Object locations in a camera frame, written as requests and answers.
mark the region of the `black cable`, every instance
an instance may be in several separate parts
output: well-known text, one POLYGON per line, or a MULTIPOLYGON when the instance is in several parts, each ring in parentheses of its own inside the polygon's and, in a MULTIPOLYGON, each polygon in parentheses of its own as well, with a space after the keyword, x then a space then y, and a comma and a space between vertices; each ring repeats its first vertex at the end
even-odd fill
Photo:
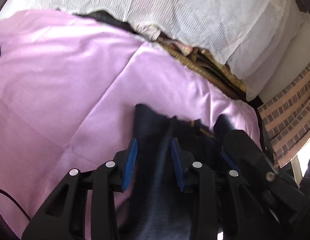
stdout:
POLYGON ((18 202, 11 196, 9 195, 6 191, 3 191, 2 189, 0 189, 0 194, 5 195, 6 197, 8 197, 11 201, 13 201, 13 203, 20 209, 20 211, 25 215, 25 217, 30 221, 31 218, 30 216, 28 216, 28 214, 26 213, 26 211, 18 204, 18 202))

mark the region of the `striped cloth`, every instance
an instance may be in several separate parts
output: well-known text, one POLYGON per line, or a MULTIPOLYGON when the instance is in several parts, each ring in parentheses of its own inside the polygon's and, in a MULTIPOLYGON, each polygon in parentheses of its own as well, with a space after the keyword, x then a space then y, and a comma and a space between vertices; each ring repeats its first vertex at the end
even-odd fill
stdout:
POLYGON ((310 63, 282 92, 258 108, 283 167, 310 139, 310 63))

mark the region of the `pink tablecloth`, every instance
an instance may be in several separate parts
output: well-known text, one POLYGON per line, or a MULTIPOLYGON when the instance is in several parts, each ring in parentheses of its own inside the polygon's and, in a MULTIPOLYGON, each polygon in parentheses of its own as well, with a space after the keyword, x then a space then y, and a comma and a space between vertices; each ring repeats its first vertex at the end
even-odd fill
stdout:
MULTIPOLYGON (((30 216, 71 168, 95 169, 126 149, 138 103, 210 129, 227 114, 259 145, 250 106, 125 31, 23 11, 0 22, 0 45, 0 188, 30 216)), ((116 195, 116 206, 129 194, 116 195)), ((2 195, 0 213, 21 236, 27 220, 2 195)))

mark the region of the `purple object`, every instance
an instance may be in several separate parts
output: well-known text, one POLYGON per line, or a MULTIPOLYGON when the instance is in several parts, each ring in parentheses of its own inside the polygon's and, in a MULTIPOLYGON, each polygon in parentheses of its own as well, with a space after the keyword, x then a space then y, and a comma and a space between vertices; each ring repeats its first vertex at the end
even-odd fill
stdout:
MULTIPOLYGON (((249 105, 123 30, 30 10, 0 22, 0 45, 0 188, 31 217, 70 169, 93 170, 126 149, 138 103, 210 130, 226 114, 260 145, 249 105)), ((130 193, 116 194, 117 208, 130 193)), ((2 195, 0 213, 20 237, 28 221, 2 195)))

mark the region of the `white fabric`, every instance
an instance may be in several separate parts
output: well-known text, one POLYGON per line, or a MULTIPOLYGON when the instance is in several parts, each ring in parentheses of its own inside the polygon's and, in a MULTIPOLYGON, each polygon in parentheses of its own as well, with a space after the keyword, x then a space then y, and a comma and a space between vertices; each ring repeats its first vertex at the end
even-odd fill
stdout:
MULTIPOLYGON (((172 39, 210 50, 224 64, 271 0, 9 0, 0 19, 24 9, 60 8, 70 13, 106 10, 133 28, 156 25, 172 39)), ((272 19, 278 26, 280 17, 272 19)), ((271 38, 275 28, 263 35, 271 38)))
POLYGON ((248 101, 259 94, 276 70, 302 19, 295 0, 271 0, 228 59, 231 72, 247 86, 248 101))

